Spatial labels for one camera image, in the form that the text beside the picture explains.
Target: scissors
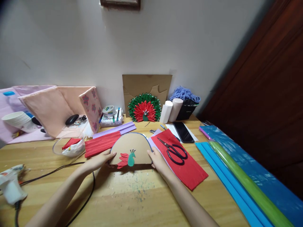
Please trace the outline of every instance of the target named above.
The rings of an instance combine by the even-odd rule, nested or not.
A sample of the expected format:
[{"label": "scissors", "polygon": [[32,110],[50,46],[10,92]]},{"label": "scissors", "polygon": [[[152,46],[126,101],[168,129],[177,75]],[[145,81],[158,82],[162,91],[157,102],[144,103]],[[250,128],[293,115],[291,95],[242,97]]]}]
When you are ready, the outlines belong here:
[{"label": "scissors", "polygon": [[[163,143],[163,144],[167,147],[167,154],[168,154],[169,158],[170,158],[175,164],[180,165],[180,166],[184,165],[184,163],[185,163],[185,162],[184,162],[184,159],[187,159],[187,157],[188,157],[188,156],[187,156],[187,153],[186,153],[186,150],[184,150],[184,149],[183,149],[182,147],[180,147],[179,145],[176,145],[176,144],[169,145],[169,144],[165,143],[163,140],[161,140],[161,139],[159,139],[159,138],[158,138],[158,140],[160,140],[160,142]],[[184,152],[185,156],[182,156],[174,147],[177,147],[177,148],[181,149],[181,150]],[[170,155],[169,152],[173,153],[173,154],[176,155],[178,158],[180,158],[180,159],[182,160],[182,162],[177,162],[177,161],[173,160],[173,158],[171,157],[171,155]]]}]

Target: clear plastic bowl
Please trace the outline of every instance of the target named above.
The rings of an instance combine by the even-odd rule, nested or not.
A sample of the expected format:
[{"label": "clear plastic bowl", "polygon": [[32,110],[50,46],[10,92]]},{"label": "clear plastic bowl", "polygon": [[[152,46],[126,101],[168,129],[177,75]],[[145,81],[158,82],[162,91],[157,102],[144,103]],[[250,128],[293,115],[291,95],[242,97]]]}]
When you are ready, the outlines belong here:
[{"label": "clear plastic bowl", "polygon": [[[80,142],[75,144],[75,146],[72,145],[71,150],[65,149],[62,150],[62,147],[71,139],[81,139]],[[83,133],[80,131],[74,131],[70,132],[64,136],[62,136],[58,141],[55,142],[53,146],[53,152],[55,154],[64,155],[67,157],[76,157],[80,155],[85,149],[85,142],[84,142],[84,136]]]}]

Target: black scissor handle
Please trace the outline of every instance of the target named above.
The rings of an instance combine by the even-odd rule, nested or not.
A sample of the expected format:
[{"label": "black scissor handle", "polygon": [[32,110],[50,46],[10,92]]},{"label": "black scissor handle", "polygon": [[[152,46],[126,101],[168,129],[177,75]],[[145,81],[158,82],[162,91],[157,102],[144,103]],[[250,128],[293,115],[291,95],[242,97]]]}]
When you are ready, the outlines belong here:
[{"label": "black scissor handle", "polygon": [[176,153],[178,153],[178,155],[180,155],[180,156],[181,156],[182,158],[184,158],[184,159],[187,159],[187,158],[188,158],[188,155],[187,155],[186,151],[185,151],[182,147],[180,147],[180,146],[177,145],[177,144],[173,144],[172,146],[173,146],[173,147],[179,148],[179,149],[182,150],[182,151],[184,152],[184,154],[185,154],[185,156],[183,156],[183,155],[181,155],[175,148],[173,148],[174,151],[175,151]]},{"label": "black scissor handle", "polygon": [[[182,162],[177,162],[177,161],[175,161],[175,160],[171,157],[171,155],[170,155],[169,152],[173,153],[173,154],[176,155],[178,158],[180,158],[180,159],[182,160]],[[180,155],[178,155],[177,153],[175,153],[174,151],[172,151],[170,148],[168,148],[167,154],[168,154],[169,158],[170,158],[175,164],[180,165],[180,166],[182,166],[182,165],[185,164],[184,159],[183,159],[182,157],[180,157]]]}]

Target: black container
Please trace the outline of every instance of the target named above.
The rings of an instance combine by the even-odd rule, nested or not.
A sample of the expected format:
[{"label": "black container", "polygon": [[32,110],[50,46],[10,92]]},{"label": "black container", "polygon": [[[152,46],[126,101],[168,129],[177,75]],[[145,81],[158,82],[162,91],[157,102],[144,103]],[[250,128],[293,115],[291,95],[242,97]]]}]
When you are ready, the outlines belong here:
[{"label": "black container", "polygon": [[193,102],[192,100],[184,100],[176,120],[189,119],[190,115],[192,115],[198,104],[199,103]]}]

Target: hot glue gun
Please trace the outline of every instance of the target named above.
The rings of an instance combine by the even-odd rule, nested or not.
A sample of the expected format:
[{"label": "hot glue gun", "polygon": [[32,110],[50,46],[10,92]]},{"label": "hot glue gun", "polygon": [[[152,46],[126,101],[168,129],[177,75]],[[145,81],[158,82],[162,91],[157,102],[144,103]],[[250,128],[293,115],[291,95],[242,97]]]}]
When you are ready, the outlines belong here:
[{"label": "hot glue gun", "polygon": [[22,191],[18,182],[18,175],[23,170],[24,165],[17,165],[0,173],[0,189],[11,205],[27,197],[27,193]]}]

